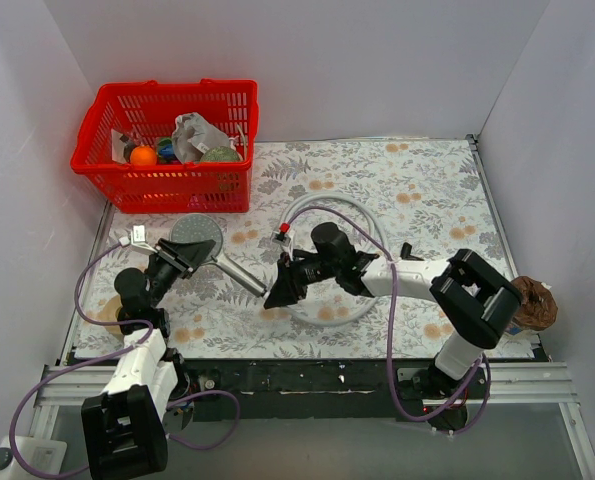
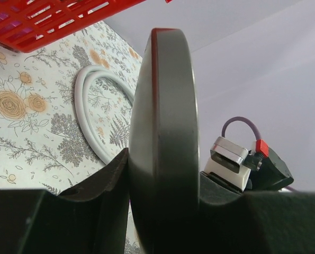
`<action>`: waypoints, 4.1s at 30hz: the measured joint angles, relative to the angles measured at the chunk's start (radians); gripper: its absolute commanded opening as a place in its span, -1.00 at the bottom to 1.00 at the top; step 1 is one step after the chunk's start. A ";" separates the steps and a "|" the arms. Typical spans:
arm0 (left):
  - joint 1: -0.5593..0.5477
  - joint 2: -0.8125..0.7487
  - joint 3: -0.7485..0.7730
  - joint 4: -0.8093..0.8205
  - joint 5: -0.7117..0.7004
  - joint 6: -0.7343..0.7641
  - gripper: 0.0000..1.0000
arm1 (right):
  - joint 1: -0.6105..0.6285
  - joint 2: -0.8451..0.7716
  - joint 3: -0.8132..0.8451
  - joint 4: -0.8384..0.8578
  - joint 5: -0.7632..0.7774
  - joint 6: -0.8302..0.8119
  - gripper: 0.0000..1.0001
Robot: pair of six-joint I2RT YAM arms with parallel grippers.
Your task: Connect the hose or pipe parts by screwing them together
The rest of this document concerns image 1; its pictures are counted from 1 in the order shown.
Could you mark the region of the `grey shower head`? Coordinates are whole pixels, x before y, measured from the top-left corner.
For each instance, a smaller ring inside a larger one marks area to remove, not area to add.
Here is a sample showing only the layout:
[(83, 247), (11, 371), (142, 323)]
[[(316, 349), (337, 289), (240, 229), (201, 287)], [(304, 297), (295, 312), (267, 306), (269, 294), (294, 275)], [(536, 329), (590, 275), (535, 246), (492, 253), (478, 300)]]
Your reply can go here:
[(205, 265), (212, 265), (220, 269), (232, 280), (257, 298), (266, 295), (267, 287), (252, 273), (229, 258), (223, 250), (223, 231), (218, 223), (210, 216), (192, 213), (178, 219), (169, 232), (169, 239), (176, 243), (194, 243), (213, 240), (213, 247)]

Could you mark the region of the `black pipe fitting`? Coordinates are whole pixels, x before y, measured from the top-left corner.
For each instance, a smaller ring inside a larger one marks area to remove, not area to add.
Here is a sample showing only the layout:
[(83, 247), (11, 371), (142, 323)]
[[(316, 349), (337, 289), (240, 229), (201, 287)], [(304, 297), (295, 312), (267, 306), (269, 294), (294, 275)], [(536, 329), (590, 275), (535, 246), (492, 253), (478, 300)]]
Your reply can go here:
[(400, 250), (400, 258), (406, 261), (423, 261), (423, 258), (420, 258), (412, 254), (412, 245), (408, 242), (404, 242), (402, 244)]

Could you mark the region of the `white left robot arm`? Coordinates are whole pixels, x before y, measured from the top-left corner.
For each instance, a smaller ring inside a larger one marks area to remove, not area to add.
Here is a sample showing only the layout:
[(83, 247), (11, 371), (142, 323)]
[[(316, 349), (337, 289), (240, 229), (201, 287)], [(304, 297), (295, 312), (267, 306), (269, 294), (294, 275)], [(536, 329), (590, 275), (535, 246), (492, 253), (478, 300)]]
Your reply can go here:
[(95, 479), (134, 479), (168, 462), (163, 417), (182, 398), (190, 377), (182, 355), (167, 345), (170, 322), (159, 303), (178, 278), (210, 259), (212, 239), (158, 241), (145, 270), (126, 268), (114, 280), (126, 353), (102, 392), (83, 402), (81, 417), (90, 473)]

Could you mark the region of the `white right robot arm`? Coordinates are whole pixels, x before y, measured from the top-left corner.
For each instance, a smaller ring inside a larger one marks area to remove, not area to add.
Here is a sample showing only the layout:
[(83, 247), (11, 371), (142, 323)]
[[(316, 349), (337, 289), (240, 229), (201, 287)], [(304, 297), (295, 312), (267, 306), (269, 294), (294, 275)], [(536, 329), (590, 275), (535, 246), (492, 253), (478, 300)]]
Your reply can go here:
[(295, 305), (305, 299), (309, 285), (329, 279), (353, 296), (436, 303), (453, 331), (427, 371), (413, 379), (424, 393), (448, 398), (463, 389), (471, 366), (497, 346), (522, 304), (520, 291), (469, 249), (445, 261), (430, 261), (410, 255), (405, 245), (402, 258), (390, 260), (356, 249), (333, 222), (316, 226), (311, 240), (312, 252), (280, 255), (264, 307)]

